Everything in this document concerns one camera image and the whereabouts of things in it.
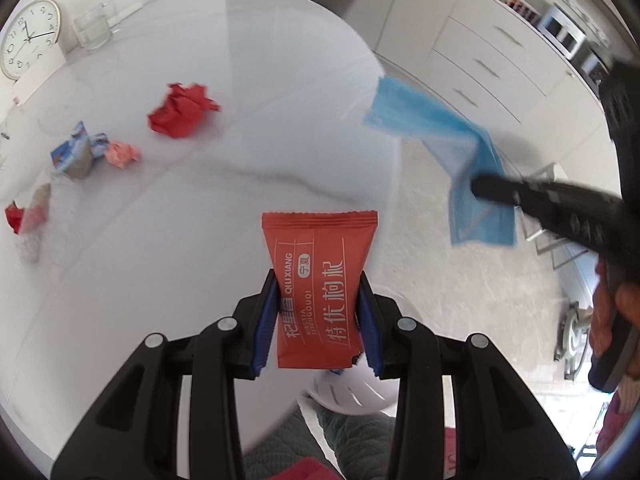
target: blue gripper pad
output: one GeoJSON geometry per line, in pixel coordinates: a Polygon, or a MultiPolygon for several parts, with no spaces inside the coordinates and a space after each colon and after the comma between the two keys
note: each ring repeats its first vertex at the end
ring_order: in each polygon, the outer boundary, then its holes
{"type": "Polygon", "coordinates": [[[251,370],[257,377],[260,371],[266,366],[271,347],[271,337],[278,319],[278,307],[280,304],[280,291],[277,280],[271,282],[267,298],[264,301],[260,320],[255,328],[254,334],[254,358],[251,361],[251,370]]]}
{"type": "Polygon", "coordinates": [[[356,318],[358,319],[360,336],[362,338],[362,344],[364,345],[365,354],[367,355],[369,367],[372,368],[376,377],[379,377],[384,365],[382,359],[382,338],[380,337],[380,332],[378,331],[367,297],[368,294],[360,287],[358,290],[358,301],[356,303],[356,318]]]}

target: face mask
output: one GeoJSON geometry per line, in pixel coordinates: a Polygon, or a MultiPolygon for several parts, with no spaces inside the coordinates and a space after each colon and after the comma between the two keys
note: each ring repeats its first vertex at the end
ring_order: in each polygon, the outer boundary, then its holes
{"type": "Polygon", "coordinates": [[[504,176],[486,130],[405,83],[383,77],[365,124],[401,137],[420,139],[451,178],[449,231],[452,245],[470,240],[515,244],[513,207],[478,200],[471,179],[479,173],[504,176]]]}

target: white cabinet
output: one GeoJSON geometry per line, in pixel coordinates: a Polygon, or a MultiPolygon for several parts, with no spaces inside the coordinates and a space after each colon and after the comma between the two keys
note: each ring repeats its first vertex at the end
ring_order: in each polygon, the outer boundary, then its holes
{"type": "Polygon", "coordinates": [[[447,20],[433,49],[478,81],[519,121],[544,98],[500,51],[453,19],[447,20]]]}
{"type": "Polygon", "coordinates": [[[456,0],[394,0],[377,53],[417,75],[456,0]]]}
{"type": "Polygon", "coordinates": [[[566,67],[555,48],[498,0],[458,0],[451,17],[493,45],[549,94],[566,67]]]}
{"type": "Polygon", "coordinates": [[[516,118],[480,83],[436,51],[431,51],[423,75],[429,88],[467,119],[482,124],[489,132],[520,129],[516,118]]]}
{"type": "Polygon", "coordinates": [[[529,113],[522,126],[527,139],[538,147],[542,162],[561,163],[595,130],[606,128],[606,118],[584,81],[565,70],[558,85],[529,113]]]}

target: green fabric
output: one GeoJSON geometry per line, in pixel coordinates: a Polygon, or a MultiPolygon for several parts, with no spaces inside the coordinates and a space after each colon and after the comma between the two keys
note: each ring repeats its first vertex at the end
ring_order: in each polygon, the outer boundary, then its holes
{"type": "MultiPolygon", "coordinates": [[[[383,413],[340,415],[319,407],[318,422],[346,480],[385,479],[394,418],[383,413]]],[[[245,454],[244,475],[246,480],[267,480],[306,456],[314,457],[342,478],[296,408],[280,427],[245,454]]]]}
{"type": "Polygon", "coordinates": [[[300,408],[296,406],[279,428],[242,457],[244,476],[246,480],[266,480],[306,456],[315,458],[339,476],[309,431],[300,408]]]}
{"type": "Polygon", "coordinates": [[[384,413],[341,415],[320,407],[318,422],[346,480],[385,480],[394,418],[384,413]]]}

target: human hand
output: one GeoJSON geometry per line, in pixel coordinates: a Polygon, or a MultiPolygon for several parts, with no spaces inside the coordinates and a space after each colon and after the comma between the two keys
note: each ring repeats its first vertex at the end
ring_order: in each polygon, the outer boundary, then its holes
{"type": "MultiPolygon", "coordinates": [[[[607,287],[607,267],[603,260],[598,261],[596,274],[600,283],[593,293],[593,318],[589,343],[594,354],[600,357],[611,345],[611,328],[609,319],[614,310],[619,311],[629,323],[640,328],[640,286],[635,283],[623,283],[616,291],[615,304],[607,287]]],[[[640,341],[636,354],[626,368],[626,374],[634,380],[640,380],[640,341]]]]}

